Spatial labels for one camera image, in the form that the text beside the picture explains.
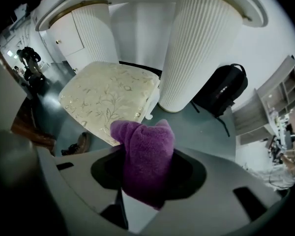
purple fuzzy cloth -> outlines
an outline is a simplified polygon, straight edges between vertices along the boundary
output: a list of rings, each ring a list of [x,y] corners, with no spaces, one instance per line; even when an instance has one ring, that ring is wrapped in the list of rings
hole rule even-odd
[[[124,144],[122,189],[129,196],[160,209],[174,152],[174,134],[166,120],[156,126],[116,120],[111,136]]]

brown boot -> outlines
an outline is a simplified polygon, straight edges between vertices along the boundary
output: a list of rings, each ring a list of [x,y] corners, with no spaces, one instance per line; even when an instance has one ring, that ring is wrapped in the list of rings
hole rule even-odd
[[[76,144],[72,144],[68,149],[63,149],[61,151],[62,155],[74,155],[74,154],[82,154],[87,152],[90,144],[90,134],[87,132],[83,132]]]

fluted cabinet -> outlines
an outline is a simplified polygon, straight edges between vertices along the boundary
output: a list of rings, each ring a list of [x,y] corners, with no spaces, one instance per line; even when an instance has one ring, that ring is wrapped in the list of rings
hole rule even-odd
[[[230,49],[240,13],[224,0],[178,0],[160,83],[159,105],[182,110]]]
[[[82,4],[67,11],[49,32],[76,73],[94,61],[118,63],[106,3]]]

cabinet door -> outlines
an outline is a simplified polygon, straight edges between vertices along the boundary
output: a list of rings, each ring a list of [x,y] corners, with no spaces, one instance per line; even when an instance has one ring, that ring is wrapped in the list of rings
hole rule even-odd
[[[49,31],[64,56],[68,56],[84,48],[72,13],[68,13],[57,20],[50,27]]]
[[[92,63],[92,60],[89,57],[89,53],[85,48],[79,50],[78,52],[72,53],[65,58],[67,59],[69,65],[72,67],[75,73],[81,72],[84,67]]]

cushioned stool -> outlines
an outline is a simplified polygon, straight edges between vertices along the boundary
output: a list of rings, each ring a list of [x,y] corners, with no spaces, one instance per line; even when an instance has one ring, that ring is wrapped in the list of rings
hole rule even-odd
[[[59,102],[89,132],[115,146],[110,124],[151,119],[159,82],[156,74],[138,67],[93,62],[63,88]]]

